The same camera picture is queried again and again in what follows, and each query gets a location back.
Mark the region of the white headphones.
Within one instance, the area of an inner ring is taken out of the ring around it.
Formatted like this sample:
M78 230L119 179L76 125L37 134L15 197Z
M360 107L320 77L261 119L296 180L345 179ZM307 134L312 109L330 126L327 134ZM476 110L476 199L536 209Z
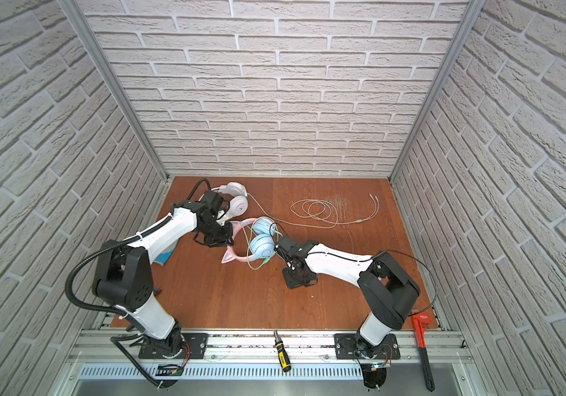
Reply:
M224 223L243 215L248 210L248 192L243 184L232 181L226 185L213 188L212 191L232 198L228 204L228 209L220 211L219 222Z

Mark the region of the pink blue cat-ear headphones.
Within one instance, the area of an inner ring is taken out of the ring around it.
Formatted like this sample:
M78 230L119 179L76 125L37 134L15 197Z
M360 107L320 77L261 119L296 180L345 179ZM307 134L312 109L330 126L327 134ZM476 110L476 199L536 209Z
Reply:
M222 263L237 262L253 262L263 260L268 263L276 254L275 237L281 235L276 222L266 216L258 218L249 218L241 221L231 221L233 226L233 237L243 233L248 243L248 252L246 256L239 256L234 251L233 246L226 248L223 255Z

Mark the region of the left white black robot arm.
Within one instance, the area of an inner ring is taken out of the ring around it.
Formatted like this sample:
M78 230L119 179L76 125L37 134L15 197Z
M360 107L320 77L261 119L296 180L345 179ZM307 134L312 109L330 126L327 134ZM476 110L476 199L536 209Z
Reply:
M222 220L224 199L208 192L199 201L182 201L131 242L118 247L103 244L108 252L97 259L92 292L116 314L129 320L146 343L163 356L175 356L184 343L181 326L157 301L152 262L170 254L181 237L191 232L205 236L204 244L225 247L232 242L232 226Z

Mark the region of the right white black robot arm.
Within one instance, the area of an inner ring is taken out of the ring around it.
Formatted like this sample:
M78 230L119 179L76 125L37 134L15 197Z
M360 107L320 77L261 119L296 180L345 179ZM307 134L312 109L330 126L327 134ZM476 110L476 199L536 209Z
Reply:
M286 263L283 275L290 289L316 285L320 275L360 289L370 313L357 337L368 347L380 345L391 331L400 330L421 294L415 280L386 251L355 255L315 241L297 244L283 237L276 243L276 253Z

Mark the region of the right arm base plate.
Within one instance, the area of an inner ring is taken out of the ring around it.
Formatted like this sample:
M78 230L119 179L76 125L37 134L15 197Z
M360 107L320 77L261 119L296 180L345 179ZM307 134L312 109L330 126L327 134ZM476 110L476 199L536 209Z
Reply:
M372 346L357 333L336 333L334 344L337 360L399 360L401 352L393 333L387 334L378 346Z

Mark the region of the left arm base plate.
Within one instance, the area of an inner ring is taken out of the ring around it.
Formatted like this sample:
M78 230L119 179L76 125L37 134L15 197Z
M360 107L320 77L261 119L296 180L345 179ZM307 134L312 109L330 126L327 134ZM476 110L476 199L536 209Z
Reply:
M208 333L172 333L168 338L158 340L144 336L140 359L185 359L190 353L191 360L202 360L207 348Z

